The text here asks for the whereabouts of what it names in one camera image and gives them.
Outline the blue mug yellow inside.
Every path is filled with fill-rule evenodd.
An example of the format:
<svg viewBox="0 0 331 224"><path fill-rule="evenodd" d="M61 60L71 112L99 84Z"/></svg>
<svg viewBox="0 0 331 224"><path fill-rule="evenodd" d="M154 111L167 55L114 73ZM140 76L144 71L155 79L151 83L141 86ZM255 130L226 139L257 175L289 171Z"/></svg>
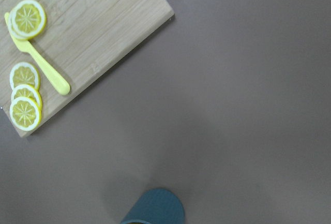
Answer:
<svg viewBox="0 0 331 224"><path fill-rule="evenodd" d="M174 193L154 188L139 197L121 223L184 224L185 211Z"/></svg>

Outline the yellow plastic knife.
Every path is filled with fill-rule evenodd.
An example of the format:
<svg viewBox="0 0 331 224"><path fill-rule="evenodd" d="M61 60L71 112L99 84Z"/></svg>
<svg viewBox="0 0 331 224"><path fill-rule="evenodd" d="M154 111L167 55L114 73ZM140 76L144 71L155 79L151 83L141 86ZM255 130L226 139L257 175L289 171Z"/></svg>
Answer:
<svg viewBox="0 0 331 224"><path fill-rule="evenodd" d="M55 70L33 47L33 45L28 40L18 40L10 34L14 44L18 48L19 51L23 53L28 53L36 64L39 66L40 70L52 84L54 89L60 95L68 95L70 92L70 85L64 79L64 77Z"/></svg>

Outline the bamboo cutting board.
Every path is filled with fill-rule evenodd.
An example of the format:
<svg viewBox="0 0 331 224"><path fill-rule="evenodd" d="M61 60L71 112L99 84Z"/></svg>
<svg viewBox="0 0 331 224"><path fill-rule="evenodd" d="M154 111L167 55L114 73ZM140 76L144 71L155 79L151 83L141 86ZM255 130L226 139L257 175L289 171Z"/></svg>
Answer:
<svg viewBox="0 0 331 224"><path fill-rule="evenodd" d="M1 14L22 0L1 0ZM47 23L31 43L70 84L60 95L40 76L45 123L138 46L174 11L167 0L36 0Z"/></svg>

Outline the lemon slice top right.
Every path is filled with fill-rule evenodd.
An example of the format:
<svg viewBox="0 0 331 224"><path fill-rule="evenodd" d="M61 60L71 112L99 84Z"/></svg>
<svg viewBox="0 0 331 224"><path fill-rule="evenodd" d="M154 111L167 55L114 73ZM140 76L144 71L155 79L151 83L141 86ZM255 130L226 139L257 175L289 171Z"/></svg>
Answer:
<svg viewBox="0 0 331 224"><path fill-rule="evenodd" d="M14 126L23 131L34 130L41 121L41 108L27 97L15 98L11 102L9 114Z"/></svg>

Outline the lemon slice middle overlapped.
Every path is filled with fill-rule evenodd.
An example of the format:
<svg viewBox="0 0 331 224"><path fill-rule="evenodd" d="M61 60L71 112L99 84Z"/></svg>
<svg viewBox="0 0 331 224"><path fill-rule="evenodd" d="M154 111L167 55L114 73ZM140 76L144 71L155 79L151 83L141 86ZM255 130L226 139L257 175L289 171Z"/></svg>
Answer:
<svg viewBox="0 0 331 224"><path fill-rule="evenodd" d="M11 100L13 101L18 97L29 98L33 100L40 109L42 108L42 99L39 92L28 84L20 84L12 90Z"/></svg>

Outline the lemon slice lower of trio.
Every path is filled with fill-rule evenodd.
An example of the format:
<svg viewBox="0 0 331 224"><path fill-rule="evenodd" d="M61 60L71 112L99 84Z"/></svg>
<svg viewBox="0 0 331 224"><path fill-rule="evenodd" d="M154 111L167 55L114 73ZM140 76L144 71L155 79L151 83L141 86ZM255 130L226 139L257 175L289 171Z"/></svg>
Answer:
<svg viewBox="0 0 331 224"><path fill-rule="evenodd" d="M27 84L38 91L40 87L40 75L34 65L28 62L19 62L10 71L9 83L11 89L22 84Z"/></svg>

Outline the lemon slice on knife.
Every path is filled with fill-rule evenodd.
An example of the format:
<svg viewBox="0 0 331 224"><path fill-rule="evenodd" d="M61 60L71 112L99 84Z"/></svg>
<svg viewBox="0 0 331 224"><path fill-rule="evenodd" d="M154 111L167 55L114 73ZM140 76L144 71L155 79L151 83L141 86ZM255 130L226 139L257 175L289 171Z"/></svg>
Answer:
<svg viewBox="0 0 331 224"><path fill-rule="evenodd" d="M43 31L47 16L38 1L22 0L11 10L9 20L16 36L29 40Z"/></svg>

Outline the lemon slice under knife slice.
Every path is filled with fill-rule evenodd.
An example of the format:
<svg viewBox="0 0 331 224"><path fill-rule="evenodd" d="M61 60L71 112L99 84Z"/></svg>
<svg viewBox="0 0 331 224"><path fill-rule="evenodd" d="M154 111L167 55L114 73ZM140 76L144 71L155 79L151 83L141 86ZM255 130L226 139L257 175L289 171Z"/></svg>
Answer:
<svg viewBox="0 0 331 224"><path fill-rule="evenodd" d="M22 35L17 34L16 31L13 29L12 21L11 21L11 14L9 14L8 18L7 18L7 27L8 27L9 33L11 34L11 36L13 38L15 38L17 40L29 40L29 38L23 37Z"/></svg>

